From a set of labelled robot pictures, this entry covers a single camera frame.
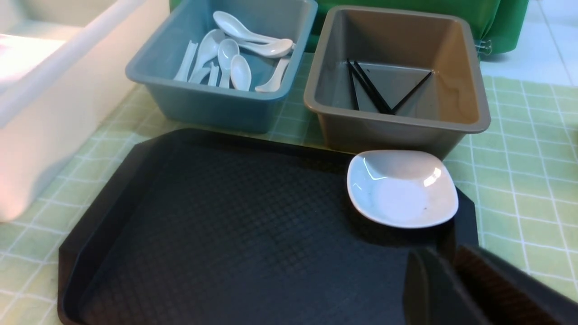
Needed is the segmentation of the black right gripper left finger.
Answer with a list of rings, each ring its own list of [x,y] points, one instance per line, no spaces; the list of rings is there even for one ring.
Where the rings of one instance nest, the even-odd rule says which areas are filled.
[[[403,286],[407,325],[490,325],[453,267],[437,251],[412,249]]]

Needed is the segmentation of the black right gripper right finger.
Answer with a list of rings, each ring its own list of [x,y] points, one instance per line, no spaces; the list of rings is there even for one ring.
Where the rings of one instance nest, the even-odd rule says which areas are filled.
[[[461,245],[454,269],[494,325],[575,325],[578,306],[479,246]]]

